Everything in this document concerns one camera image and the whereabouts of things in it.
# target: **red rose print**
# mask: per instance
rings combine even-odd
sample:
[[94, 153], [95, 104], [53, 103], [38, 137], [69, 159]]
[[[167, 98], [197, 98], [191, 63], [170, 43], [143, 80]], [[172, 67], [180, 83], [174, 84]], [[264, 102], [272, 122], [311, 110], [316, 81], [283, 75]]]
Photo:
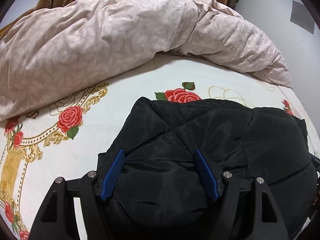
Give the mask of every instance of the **red rose print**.
[[293, 113], [292, 113], [291, 109], [285, 108], [284, 110], [285, 110], [288, 114], [293, 115]]
[[290, 108], [290, 104], [287, 100], [283, 100], [282, 103], [284, 104], [285, 107]]
[[28, 240], [29, 239], [29, 232], [20, 231], [19, 236], [20, 236], [20, 240]]
[[4, 205], [4, 214], [7, 217], [7, 219], [9, 220], [10, 223], [14, 222], [12, 209], [11, 209], [11, 206], [10, 206], [10, 204], [8, 202], [6, 202], [5, 205]]
[[164, 94], [168, 101], [177, 103], [187, 103], [191, 101], [201, 100], [201, 98], [197, 94], [185, 91], [182, 88], [167, 90]]
[[13, 137], [13, 147], [17, 148], [22, 142], [22, 139], [23, 139], [23, 132], [19, 131], [15, 133]]
[[18, 120], [19, 120], [19, 116], [16, 116], [7, 120], [7, 124], [5, 125], [5, 128], [4, 128], [4, 135], [13, 131], [15, 126], [18, 124]]
[[66, 108], [60, 115], [58, 127], [62, 132], [67, 132], [70, 128], [77, 126], [82, 121], [82, 108], [71, 106]]

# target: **gray rectangular patch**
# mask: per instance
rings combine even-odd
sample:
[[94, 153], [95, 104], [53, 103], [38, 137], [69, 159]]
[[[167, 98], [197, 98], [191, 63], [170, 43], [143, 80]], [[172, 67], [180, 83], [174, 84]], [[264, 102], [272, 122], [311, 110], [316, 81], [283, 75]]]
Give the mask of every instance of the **gray rectangular patch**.
[[315, 31], [315, 21], [307, 8], [296, 1], [292, 1], [292, 11], [290, 21], [304, 28], [310, 33]]

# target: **white floral bed sheet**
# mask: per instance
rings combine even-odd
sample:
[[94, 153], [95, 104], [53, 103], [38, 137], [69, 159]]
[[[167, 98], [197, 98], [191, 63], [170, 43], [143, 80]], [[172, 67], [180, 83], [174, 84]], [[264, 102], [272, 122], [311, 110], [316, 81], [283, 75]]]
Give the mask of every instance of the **white floral bed sheet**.
[[[156, 54], [138, 68], [0, 122], [0, 215], [18, 239], [28, 240], [56, 177], [76, 179], [96, 169], [98, 153], [109, 148], [140, 97], [180, 103], [215, 98], [284, 109], [306, 120], [309, 151], [320, 155], [316, 130], [290, 88], [204, 59]], [[80, 238], [86, 239], [79, 200], [75, 205]]]

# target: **blue gripper pad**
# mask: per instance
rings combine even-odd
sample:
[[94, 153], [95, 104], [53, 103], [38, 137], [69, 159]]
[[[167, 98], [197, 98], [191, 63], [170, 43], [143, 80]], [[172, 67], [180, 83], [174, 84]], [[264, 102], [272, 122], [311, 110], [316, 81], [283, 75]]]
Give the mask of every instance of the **blue gripper pad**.
[[213, 201], [218, 200], [220, 195], [218, 193], [217, 180], [199, 149], [193, 154], [193, 160], [208, 196]]
[[115, 189], [118, 177], [124, 165], [124, 150], [120, 149], [116, 157], [114, 158], [113, 163], [110, 166], [109, 171], [102, 182], [102, 191], [100, 198], [102, 201], [106, 201], [108, 197], [112, 195], [113, 190]]

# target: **metal screw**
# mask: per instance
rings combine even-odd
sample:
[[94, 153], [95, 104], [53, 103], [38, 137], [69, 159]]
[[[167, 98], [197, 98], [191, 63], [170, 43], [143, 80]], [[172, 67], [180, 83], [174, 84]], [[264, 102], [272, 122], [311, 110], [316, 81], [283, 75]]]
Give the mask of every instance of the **metal screw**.
[[232, 173], [231, 173], [230, 171], [225, 171], [225, 172], [223, 173], [223, 176], [224, 176], [225, 178], [229, 179], [229, 178], [232, 177]]
[[264, 179], [261, 178], [261, 177], [257, 177], [257, 182], [258, 182], [259, 184], [263, 184], [263, 183], [264, 183]]
[[63, 177], [57, 177], [57, 178], [54, 180], [54, 182], [60, 184], [61, 182], [63, 182]]
[[95, 171], [89, 171], [88, 172], [88, 177], [89, 178], [94, 178], [95, 176], [97, 176], [97, 173]]

